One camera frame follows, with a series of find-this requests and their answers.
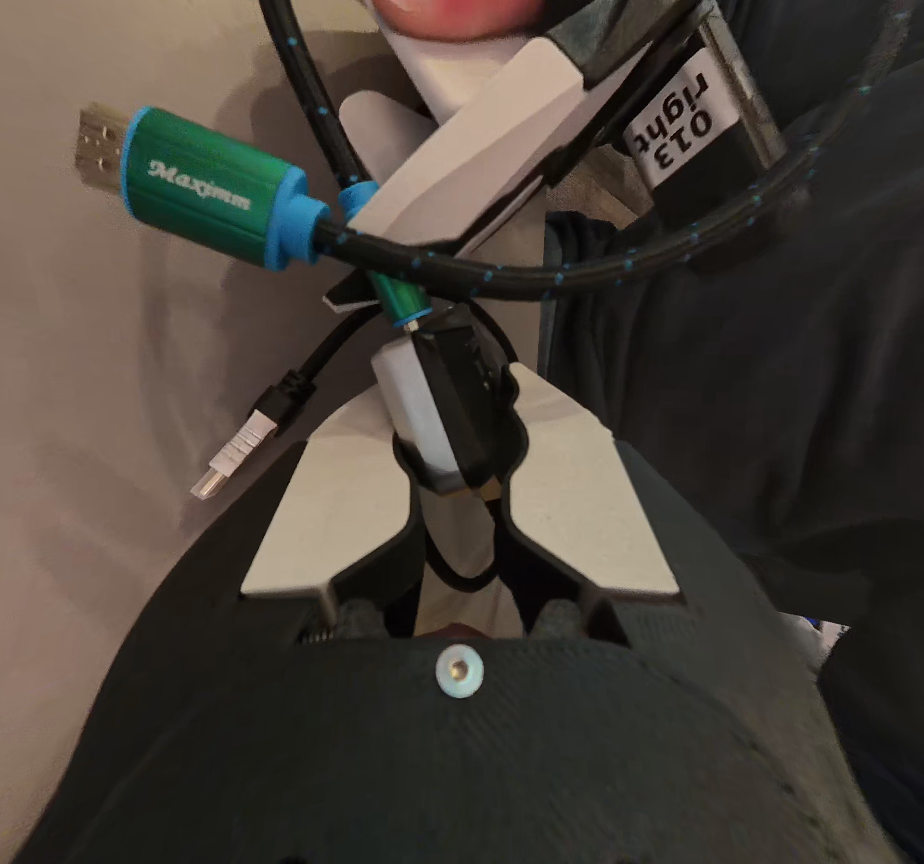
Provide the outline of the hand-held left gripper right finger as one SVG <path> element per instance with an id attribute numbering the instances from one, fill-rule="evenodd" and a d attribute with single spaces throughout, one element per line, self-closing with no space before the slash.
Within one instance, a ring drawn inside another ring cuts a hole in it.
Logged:
<path id="1" fill-rule="evenodd" d="M 572 626 L 614 639 L 618 619 L 605 616 L 617 604 L 685 607 L 613 433 L 525 365 L 504 377 L 510 459 L 499 518 L 510 544 L 501 579 L 524 634 Z"/>

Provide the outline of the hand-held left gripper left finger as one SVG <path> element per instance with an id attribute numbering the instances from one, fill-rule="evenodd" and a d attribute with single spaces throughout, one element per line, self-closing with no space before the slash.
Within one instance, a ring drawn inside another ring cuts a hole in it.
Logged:
<path id="1" fill-rule="evenodd" d="M 368 602 L 403 635 L 425 555 L 419 483 L 373 386 L 309 436 L 240 593 L 309 599 L 329 626 L 346 603 Z"/>

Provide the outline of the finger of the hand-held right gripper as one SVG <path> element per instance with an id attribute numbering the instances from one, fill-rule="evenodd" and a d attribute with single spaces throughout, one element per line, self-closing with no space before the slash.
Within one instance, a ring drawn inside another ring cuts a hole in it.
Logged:
<path id="1" fill-rule="evenodd" d="M 357 230 L 404 246 L 466 244 L 486 211 L 527 178 L 580 104 L 582 73 L 547 37 L 440 43 L 389 37 L 421 92 L 458 98 L 483 84 L 357 214 Z M 485 67 L 495 67 L 483 76 Z"/>
<path id="2" fill-rule="evenodd" d="M 338 196 L 347 222 L 412 153 L 433 134 L 433 119 L 375 91 L 360 91 L 342 103 L 339 119 L 371 181 L 350 184 Z"/>

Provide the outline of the black hdmi switch box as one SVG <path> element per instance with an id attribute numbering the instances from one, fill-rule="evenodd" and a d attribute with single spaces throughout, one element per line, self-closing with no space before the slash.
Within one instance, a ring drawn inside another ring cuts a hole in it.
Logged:
<path id="1" fill-rule="evenodd" d="M 440 495 L 502 481 L 522 452 L 509 369 L 485 352 L 471 312 L 451 306 L 372 357 L 404 455 Z"/>

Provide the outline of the person's leg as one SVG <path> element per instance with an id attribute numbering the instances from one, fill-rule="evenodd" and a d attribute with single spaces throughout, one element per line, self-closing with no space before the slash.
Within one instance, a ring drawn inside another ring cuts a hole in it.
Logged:
<path id="1" fill-rule="evenodd" d="M 923 861 L 922 624 L 852 627 L 829 653 L 819 690 L 875 818 L 910 862 Z"/>

